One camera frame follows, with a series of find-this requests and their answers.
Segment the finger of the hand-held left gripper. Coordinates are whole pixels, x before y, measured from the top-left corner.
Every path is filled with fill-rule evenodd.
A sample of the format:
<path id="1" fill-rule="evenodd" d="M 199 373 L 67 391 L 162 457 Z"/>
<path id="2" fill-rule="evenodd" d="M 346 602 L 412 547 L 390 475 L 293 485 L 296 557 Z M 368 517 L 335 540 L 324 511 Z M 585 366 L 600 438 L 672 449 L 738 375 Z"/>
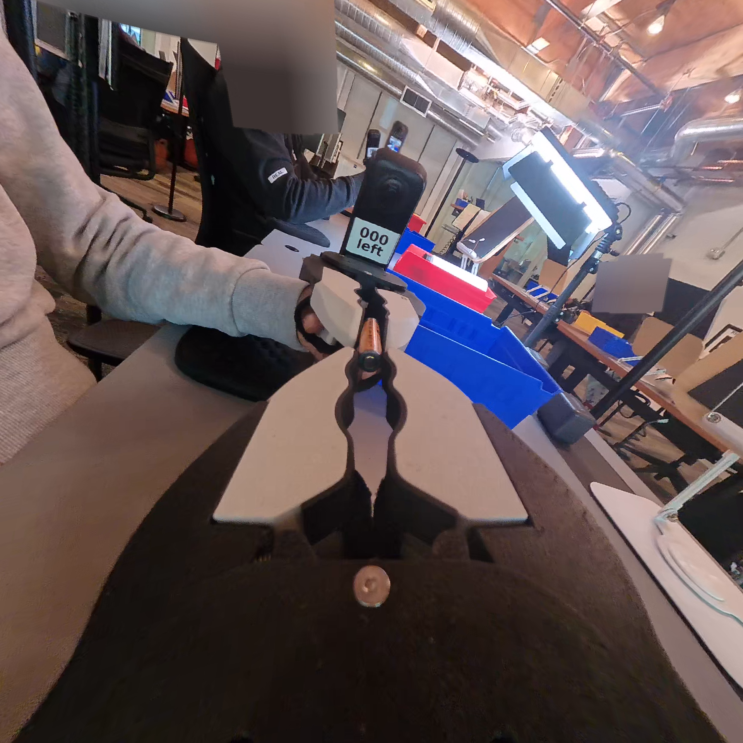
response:
<path id="1" fill-rule="evenodd" d="M 313 286 L 310 306 L 322 324 L 319 338 L 333 345 L 355 347 L 363 323 L 360 284 L 335 269 L 324 268 Z"/>
<path id="2" fill-rule="evenodd" d="M 386 312 L 383 347 L 404 350 L 418 327 L 418 312 L 401 293 L 380 289 L 380 298 Z"/>

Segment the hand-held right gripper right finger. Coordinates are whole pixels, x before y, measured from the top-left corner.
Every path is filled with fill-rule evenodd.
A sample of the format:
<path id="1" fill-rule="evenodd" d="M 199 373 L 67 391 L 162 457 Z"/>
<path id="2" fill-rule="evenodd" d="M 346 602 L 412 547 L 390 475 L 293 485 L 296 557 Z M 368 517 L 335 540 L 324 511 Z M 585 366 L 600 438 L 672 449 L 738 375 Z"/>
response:
<path id="1" fill-rule="evenodd" d="M 469 397 L 403 351 L 388 359 L 392 473 L 464 525 L 525 524 L 527 510 Z"/>

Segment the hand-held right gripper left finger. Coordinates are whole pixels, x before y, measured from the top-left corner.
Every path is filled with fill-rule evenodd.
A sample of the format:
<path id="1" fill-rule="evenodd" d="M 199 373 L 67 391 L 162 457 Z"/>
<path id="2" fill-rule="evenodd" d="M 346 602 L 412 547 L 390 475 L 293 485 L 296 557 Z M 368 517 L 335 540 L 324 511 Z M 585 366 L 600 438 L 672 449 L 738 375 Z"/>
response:
<path id="1" fill-rule="evenodd" d="M 267 402 L 214 511 L 218 523 L 278 526 L 338 484 L 349 443 L 337 415 L 354 351 L 342 349 L 307 368 Z"/>

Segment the copper black battery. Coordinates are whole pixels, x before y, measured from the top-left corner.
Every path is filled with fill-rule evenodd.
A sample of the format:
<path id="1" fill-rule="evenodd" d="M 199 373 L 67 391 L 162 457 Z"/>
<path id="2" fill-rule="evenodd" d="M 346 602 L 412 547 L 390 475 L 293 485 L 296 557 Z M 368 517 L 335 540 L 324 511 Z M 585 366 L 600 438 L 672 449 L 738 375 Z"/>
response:
<path id="1" fill-rule="evenodd" d="M 358 367 L 363 375 L 380 371 L 383 363 L 383 339 L 380 324 L 374 317 L 363 321 L 357 344 Z"/>

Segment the red plastic bin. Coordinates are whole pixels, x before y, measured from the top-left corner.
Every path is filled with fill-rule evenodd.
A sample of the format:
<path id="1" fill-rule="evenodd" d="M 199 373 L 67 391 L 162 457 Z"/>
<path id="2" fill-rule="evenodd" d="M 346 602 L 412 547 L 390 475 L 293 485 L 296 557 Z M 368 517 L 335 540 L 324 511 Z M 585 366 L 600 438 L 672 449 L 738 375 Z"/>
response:
<path id="1" fill-rule="evenodd" d="M 486 279 L 469 273 L 424 249 L 410 245 L 397 259 L 396 274 L 440 293 L 473 311 L 484 313 L 495 300 Z"/>

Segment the blue plastic bin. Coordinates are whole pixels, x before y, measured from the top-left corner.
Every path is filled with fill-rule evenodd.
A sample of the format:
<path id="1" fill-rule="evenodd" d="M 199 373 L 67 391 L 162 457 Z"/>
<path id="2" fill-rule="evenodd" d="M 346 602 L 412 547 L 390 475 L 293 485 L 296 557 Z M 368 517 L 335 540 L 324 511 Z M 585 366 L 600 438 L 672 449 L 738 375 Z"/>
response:
<path id="1" fill-rule="evenodd" d="M 408 356 L 448 379 L 513 429 L 562 388 L 514 333 L 466 305 L 404 277 L 425 306 Z"/>

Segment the person's left forearm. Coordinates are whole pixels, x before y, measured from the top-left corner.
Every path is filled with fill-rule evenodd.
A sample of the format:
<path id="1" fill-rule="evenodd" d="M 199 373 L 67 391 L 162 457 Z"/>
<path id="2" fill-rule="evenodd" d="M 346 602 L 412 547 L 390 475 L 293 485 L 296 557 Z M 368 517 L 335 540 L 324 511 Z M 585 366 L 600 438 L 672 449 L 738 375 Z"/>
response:
<path id="1" fill-rule="evenodd" d="M 74 204 L 67 288 L 77 298 L 122 320 L 197 325 L 302 349 L 295 312 L 305 282 L 146 224 L 84 174 Z"/>

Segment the black floor lamp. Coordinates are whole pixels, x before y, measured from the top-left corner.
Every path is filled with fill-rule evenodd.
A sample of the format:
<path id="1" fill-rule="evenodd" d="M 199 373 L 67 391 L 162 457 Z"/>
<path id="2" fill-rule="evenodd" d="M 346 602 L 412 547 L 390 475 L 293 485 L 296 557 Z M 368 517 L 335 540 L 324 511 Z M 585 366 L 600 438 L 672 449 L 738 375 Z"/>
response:
<path id="1" fill-rule="evenodd" d="M 438 210 L 436 211 L 433 218 L 433 221 L 437 220 L 441 213 L 445 210 L 447 212 L 451 212 L 450 221 L 447 222 L 442 218 L 440 225 L 443 232 L 450 236 L 450 240 L 453 240 L 459 235 L 460 229 L 458 228 L 457 219 L 460 217 L 461 213 L 467 208 L 469 204 L 467 196 L 458 195 L 459 191 L 456 188 L 460 181 L 461 173 L 466 167 L 469 167 L 470 164 L 479 162 L 477 156 L 464 148 L 456 148 L 455 153 L 459 158 L 459 164 L 456 167 L 451 181 L 441 198 L 441 203 L 439 204 Z"/>

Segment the slanted black panel board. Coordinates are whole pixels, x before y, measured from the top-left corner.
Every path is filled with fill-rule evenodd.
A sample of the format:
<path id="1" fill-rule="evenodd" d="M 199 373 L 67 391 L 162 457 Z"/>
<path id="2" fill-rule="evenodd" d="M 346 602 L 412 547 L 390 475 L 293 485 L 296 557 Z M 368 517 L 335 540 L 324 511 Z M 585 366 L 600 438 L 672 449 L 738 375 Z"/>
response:
<path id="1" fill-rule="evenodd" d="M 518 196 L 513 196 L 456 243 L 455 250 L 472 264 L 481 264 L 505 248 L 534 220 Z"/>

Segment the small grey box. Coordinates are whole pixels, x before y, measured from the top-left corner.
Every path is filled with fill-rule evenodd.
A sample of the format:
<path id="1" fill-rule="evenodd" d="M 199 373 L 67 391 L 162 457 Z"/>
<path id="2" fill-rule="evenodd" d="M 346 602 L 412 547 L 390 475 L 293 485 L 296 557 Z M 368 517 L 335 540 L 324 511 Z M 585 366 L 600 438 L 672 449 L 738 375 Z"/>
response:
<path id="1" fill-rule="evenodd" d="M 544 431 L 563 447 L 580 441 L 597 424 L 596 419 L 574 395 L 559 392 L 536 411 Z"/>

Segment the LED light panel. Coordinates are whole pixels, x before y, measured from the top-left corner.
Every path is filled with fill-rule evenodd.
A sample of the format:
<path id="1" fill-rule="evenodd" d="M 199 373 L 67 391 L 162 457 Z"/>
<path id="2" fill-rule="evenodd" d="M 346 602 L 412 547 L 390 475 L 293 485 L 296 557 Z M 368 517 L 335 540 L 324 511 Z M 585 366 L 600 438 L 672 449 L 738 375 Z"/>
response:
<path id="1" fill-rule="evenodd" d="M 578 260 L 618 224 L 618 207 L 547 127 L 503 164 L 502 173 L 545 234 L 548 259 L 557 264 Z"/>

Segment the black light stand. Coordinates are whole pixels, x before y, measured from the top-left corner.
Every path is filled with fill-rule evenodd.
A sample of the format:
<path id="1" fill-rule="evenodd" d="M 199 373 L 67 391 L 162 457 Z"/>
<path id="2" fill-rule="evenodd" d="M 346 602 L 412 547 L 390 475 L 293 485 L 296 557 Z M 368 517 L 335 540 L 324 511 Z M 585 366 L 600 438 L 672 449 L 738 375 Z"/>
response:
<path id="1" fill-rule="evenodd" d="M 563 292 L 557 297 L 554 303 L 543 315 L 541 321 L 531 330 L 523 339 L 525 348 L 534 349 L 537 342 L 552 330 L 562 317 L 562 310 L 565 304 L 571 299 L 572 294 L 578 289 L 582 281 L 590 274 L 596 274 L 597 268 L 605 255 L 612 254 L 614 243 L 623 237 L 623 227 L 621 224 L 613 224 L 608 228 L 591 255 L 581 264 L 575 276 L 566 285 Z"/>

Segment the yellow storage bin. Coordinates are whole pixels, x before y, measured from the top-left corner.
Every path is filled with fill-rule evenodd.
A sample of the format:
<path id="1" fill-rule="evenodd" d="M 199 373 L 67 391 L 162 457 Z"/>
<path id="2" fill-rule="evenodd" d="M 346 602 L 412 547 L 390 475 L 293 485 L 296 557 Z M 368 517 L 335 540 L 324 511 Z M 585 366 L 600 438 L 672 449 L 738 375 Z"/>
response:
<path id="1" fill-rule="evenodd" d="M 580 311 L 576 315 L 576 318 L 572 322 L 572 325 L 575 329 L 583 332 L 587 336 L 591 336 L 596 329 L 601 329 L 617 338 L 624 338 L 623 333 L 594 317 L 589 311 Z"/>

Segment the small blue storage bin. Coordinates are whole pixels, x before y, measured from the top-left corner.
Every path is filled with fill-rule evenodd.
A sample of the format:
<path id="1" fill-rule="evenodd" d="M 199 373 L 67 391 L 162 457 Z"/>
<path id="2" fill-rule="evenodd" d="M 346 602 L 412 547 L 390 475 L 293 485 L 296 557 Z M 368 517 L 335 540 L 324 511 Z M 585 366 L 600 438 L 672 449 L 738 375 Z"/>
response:
<path id="1" fill-rule="evenodd" d="M 617 338 L 604 330 L 596 329 L 589 336 L 589 342 L 601 352 L 616 359 L 634 358 L 636 356 L 632 345 L 624 338 Z"/>

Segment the silver ceiling duct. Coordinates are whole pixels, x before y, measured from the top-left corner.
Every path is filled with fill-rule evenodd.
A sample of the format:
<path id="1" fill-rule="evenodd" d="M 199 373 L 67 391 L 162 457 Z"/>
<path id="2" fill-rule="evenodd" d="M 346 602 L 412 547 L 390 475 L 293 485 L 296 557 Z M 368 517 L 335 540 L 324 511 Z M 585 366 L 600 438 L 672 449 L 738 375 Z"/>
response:
<path id="1" fill-rule="evenodd" d="M 466 2 L 336 1 L 337 60 L 474 144 L 488 135 L 585 125 L 588 98 Z"/>
<path id="2" fill-rule="evenodd" d="M 742 140 L 742 116 L 716 116 L 692 120 L 675 133 L 669 162 L 683 166 L 691 162 L 694 152 L 702 145 L 722 146 Z"/>

